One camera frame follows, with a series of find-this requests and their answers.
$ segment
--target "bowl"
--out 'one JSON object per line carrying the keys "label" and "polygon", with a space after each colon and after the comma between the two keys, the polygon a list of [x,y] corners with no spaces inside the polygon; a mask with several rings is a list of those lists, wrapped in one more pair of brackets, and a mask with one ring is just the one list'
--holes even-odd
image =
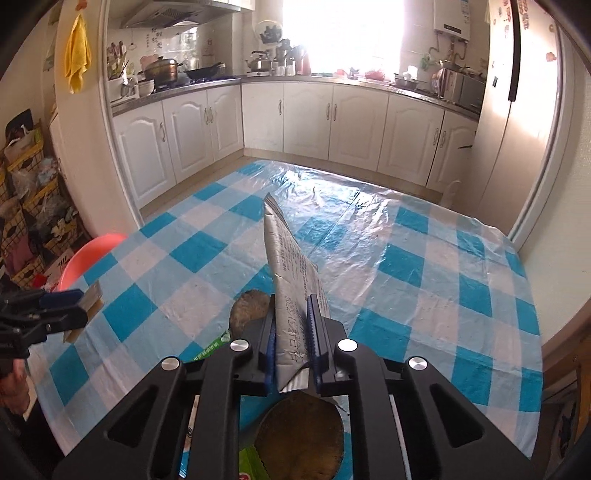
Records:
{"label": "bowl", "polygon": [[154,81],[146,80],[145,82],[140,82],[138,90],[140,98],[147,97],[154,91]]}

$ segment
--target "plastic bag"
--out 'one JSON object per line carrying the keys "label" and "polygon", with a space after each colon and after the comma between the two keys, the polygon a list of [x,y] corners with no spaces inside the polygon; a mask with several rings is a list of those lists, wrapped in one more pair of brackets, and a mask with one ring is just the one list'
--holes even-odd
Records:
{"label": "plastic bag", "polygon": [[44,227],[54,226],[57,220],[64,218],[70,204],[61,195],[52,195],[45,197],[41,211],[37,215],[36,230],[42,230]]}
{"label": "plastic bag", "polygon": [[57,175],[57,164],[53,157],[45,157],[39,163],[39,173],[37,178],[39,179],[39,185],[44,187],[55,178]]}
{"label": "plastic bag", "polygon": [[22,169],[13,172],[12,183],[22,202],[32,199],[37,193],[37,175],[33,171]]}

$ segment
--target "person's hand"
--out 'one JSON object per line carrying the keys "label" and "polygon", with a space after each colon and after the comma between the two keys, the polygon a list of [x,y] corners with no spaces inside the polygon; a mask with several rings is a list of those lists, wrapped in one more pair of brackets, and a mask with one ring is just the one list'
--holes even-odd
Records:
{"label": "person's hand", "polygon": [[12,373],[0,380],[0,407],[8,408],[15,415],[22,415],[30,402],[25,361],[15,359]]}

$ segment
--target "round flatbread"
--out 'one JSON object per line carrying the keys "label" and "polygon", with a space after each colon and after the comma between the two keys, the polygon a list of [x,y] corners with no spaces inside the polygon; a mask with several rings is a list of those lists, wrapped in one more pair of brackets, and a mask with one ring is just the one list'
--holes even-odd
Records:
{"label": "round flatbread", "polygon": [[271,480],[330,480],[343,459],[343,435],[332,403],[298,391],[269,411],[255,448]]}

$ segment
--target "door frame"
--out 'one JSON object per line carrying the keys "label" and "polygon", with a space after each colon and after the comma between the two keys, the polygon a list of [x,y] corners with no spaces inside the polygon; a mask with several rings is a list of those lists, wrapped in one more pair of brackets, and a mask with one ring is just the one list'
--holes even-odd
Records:
{"label": "door frame", "polygon": [[574,50],[561,27],[557,29],[557,39],[560,49],[559,88],[554,110],[553,133],[546,146],[545,162],[540,169],[538,178],[508,235],[517,251],[525,244],[550,196],[562,164],[570,133],[574,107]]}

